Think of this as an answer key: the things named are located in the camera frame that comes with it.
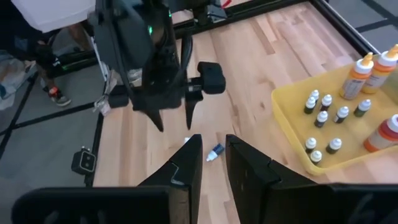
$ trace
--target person's shoe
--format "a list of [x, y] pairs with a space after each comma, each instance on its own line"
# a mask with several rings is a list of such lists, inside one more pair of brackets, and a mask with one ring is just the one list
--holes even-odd
[[71, 99], [64, 96], [57, 87], [51, 88], [47, 93], [49, 94], [51, 100], [54, 101], [58, 106], [66, 106], [71, 102]]

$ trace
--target orange label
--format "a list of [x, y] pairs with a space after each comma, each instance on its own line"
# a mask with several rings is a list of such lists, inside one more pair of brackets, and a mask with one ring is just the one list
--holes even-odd
[[347, 79], [344, 82], [342, 89], [340, 90], [340, 95], [347, 100], [352, 100], [361, 91], [365, 81], [366, 80], [363, 79]]
[[369, 77], [364, 85], [364, 91], [366, 91], [366, 89], [379, 88], [386, 81], [389, 74], [390, 72], [380, 72], [374, 70], [373, 74]]
[[370, 145], [378, 149], [385, 149], [391, 146], [395, 146], [398, 143], [397, 141], [391, 141], [383, 138], [380, 134], [379, 129], [375, 130], [375, 132], [373, 132], [372, 135], [368, 137], [368, 141]]

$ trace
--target orange bottle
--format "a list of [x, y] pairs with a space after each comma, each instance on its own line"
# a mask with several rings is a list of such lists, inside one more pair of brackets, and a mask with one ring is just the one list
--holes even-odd
[[375, 93], [381, 85], [387, 80], [388, 76], [397, 66], [398, 44], [389, 51], [383, 52], [379, 60], [375, 63], [372, 75], [366, 81], [362, 88], [363, 93]]
[[353, 69], [349, 72], [348, 78], [345, 80], [340, 90], [340, 96], [346, 100], [354, 99], [361, 91], [366, 80], [371, 75], [373, 68], [373, 53], [368, 53], [363, 59], [355, 63]]
[[398, 144], [398, 114], [383, 121], [379, 127], [363, 142], [369, 152], [377, 152]]

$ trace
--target gray floor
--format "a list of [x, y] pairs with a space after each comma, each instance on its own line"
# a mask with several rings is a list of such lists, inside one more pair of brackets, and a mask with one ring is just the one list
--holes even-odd
[[[398, 16], [398, 1], [375, 1]], [[330, 0], [330, 4], [353, 27], [385, 19], [362, 0]], [[398, 30], [394, 26], [369, 30], [362, 35], [380, 51], [398, 43]], [[63, 32], [59, 40], [57, 39], [55, 48], [62, 49], [71, 43], [71, 38]], [[103, 88], [97, 66], [58, 78], [56, 81], [73, 103], [66, 108], [58, 108], [46, 97], [37, 82], [18, 122], [95, 101]], [[0, 131], [6, 129], [11, 122], [26, 86], [25, 84], [17, 92], [12, 108], [0, 111]], [[70, 163], [73, 153], [82, 145], [92, 145], [96, 119], [96, 114], [86, 110], [13, 131], [0, 160], [0, 223], [9, 223], [7, 214], [13, 201], [28, 190], [40, 187], [83, 186], [83, 177], [70, 171]]]

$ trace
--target wooden tabletop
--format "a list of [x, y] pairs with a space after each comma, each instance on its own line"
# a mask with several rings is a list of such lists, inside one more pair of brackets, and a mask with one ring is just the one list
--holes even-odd
[[[235, 134], [292, 170], [309, 176], [272, 115], [271, 91], [353, 62], [359, 55], [309, 3], [302, 3], [194, 36], [188, 68], [199, 61], [223, 67], [226, 91], [205, 95], [191, 130], [185, 111], [162, 112], [160, 133], [131, 105], [104, 119], [94, 186], [135, 186], [200, 133], [205, 158], [226, 134]], [[398, 160], [381, 156], [313, 177], [317, 182], [398, 182]], [[199, 223], [239, 223], [226, 176], [225, 157], [203, 163]]]

